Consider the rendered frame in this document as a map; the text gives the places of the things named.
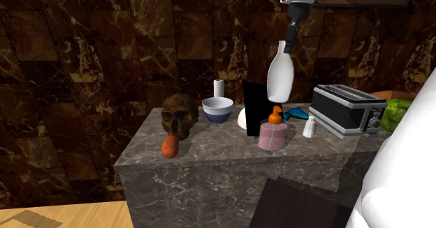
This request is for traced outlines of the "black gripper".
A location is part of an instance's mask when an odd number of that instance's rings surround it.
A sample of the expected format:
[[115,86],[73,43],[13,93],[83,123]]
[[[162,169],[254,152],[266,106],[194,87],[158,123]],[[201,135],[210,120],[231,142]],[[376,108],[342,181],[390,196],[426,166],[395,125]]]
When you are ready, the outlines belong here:
[[284,53],[290,54],[295,38],[298,35],[299,23],[301,20],[305,20],[308,16],[310,5],[308,3],[290,3],[287,9],[288,25],[286,28],[285,47]]

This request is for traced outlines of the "white bottle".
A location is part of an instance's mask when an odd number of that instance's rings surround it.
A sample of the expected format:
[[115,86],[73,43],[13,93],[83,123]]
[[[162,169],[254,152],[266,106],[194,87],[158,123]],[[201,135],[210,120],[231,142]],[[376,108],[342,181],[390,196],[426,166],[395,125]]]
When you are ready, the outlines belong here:
[[279,41],[278,51],[270,64],[267,75],[268,100],[286,103],[291,94],[294,68],[291,56],[285,52],[286,41]]

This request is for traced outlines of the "blue flat object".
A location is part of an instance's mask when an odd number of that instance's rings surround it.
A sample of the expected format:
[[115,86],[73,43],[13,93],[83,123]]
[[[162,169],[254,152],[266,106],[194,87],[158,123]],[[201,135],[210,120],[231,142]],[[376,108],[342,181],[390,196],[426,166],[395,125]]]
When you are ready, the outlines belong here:
[[305,113],[301,108],[290,108],[288,111],[283,112],[283,118],[284,121],[290,120],[291,117],[302,119],[302,120],[308,120],[309,115]]

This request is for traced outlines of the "black flat upright panel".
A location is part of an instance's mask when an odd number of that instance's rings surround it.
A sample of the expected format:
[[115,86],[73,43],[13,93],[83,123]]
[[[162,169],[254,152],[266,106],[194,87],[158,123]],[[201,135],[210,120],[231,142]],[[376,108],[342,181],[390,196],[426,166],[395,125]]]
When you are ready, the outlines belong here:
[[259,136],[262,120],[268,120],[273,108],[282,105],[268,100],[267,87],[258,83],[243,82],[245,115],[248,136]]

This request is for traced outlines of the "black and silver toaster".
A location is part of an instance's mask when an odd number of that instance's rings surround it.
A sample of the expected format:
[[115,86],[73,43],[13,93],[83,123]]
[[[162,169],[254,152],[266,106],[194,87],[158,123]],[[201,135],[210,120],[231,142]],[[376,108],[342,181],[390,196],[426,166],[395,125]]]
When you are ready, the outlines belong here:
[[346,139],[377,134],[386,107],[385,99],[346,85],[316,85],[309,114],[332,134]]

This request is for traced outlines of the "white salt shaker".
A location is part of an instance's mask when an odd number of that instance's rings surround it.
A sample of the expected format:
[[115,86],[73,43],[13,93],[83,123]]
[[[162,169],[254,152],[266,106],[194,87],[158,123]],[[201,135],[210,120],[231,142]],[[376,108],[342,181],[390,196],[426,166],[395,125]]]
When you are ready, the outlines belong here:
[[305,138],[313,138],[315,132],[315,126],[316,124],[315,124],[314,116],[309,115],[304,126],[303,136]]

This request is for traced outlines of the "pink soap dispenser orange pump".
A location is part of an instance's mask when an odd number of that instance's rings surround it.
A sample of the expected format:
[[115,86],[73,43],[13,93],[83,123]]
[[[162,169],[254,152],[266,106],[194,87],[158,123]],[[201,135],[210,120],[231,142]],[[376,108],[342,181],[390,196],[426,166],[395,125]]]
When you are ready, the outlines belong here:
[[283,123],[281,112],[282,109],[279,106],[274,106],[268,121],[260,125],[259,147],[261,149],[277,151],[285,148],[287,125]]

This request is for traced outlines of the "white and blue bowl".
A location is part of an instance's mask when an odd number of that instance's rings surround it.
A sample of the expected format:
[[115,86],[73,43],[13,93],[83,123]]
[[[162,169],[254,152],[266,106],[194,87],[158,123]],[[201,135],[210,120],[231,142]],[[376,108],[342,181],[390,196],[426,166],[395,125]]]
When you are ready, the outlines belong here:
[[231,115],[233,100],[226,97],[210,97],[202,101],[206,118],[215,124],[226,122]]

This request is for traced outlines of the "orange rounded object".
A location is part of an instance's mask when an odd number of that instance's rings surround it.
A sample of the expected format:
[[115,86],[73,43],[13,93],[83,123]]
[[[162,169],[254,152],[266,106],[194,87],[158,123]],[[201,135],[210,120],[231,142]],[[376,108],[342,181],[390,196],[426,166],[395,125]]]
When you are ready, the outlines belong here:
[[407,92],[401,92],[401,91],[392,91],[392,90],[384,90],[380,92],[373,92],[372,95],[385,99],[385,100],[391,100],[391,99],[403,99],[408,101],[413,101],[415,99],[414,94],[410,94]]

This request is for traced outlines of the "green watermelon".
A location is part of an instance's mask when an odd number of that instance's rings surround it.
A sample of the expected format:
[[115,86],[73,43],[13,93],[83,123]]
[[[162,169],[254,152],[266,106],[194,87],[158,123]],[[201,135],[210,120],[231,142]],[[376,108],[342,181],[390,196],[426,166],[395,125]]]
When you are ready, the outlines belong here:
[[386,131],[394,132],[412,102],[405,99],[391,99],[386,103],[388,106],[384,111],[380,126]]

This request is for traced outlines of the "brown skull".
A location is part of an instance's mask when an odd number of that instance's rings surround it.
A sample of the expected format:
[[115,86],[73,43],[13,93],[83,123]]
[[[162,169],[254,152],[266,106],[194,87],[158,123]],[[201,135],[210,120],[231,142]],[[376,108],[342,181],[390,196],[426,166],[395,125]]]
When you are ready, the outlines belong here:
[[161,116],[161,124],[167,134],[183,141],[198,122],[198,106],[189,95],[174,94],[164,101]]

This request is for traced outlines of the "orange-brown potato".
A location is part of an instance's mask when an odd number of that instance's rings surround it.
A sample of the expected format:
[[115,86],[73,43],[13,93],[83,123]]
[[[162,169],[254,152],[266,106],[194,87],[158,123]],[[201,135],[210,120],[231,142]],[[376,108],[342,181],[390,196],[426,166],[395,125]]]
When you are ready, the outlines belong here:
[[179,138],[174,135],[168,135],[163,140],[161,153],[167,159],[172,159],[177,156],[179,150]]

